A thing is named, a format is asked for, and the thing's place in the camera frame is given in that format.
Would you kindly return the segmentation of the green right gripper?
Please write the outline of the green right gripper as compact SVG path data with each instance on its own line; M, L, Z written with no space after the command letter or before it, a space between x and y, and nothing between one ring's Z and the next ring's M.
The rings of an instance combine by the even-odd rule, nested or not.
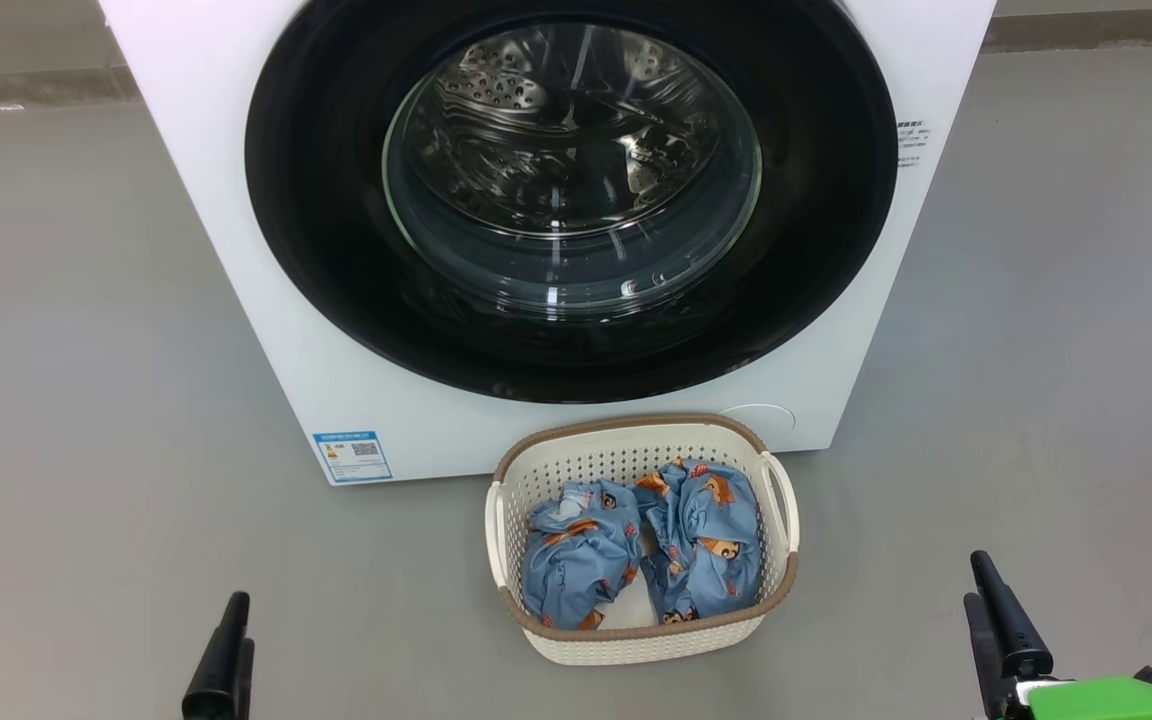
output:
M1041 632L986 551L973 551L970 564L975 593L963 605L986 719L1152 719L1152 684L1142 680L1038 680L1053 670ZM1024 682L1009 692L1006 679Z

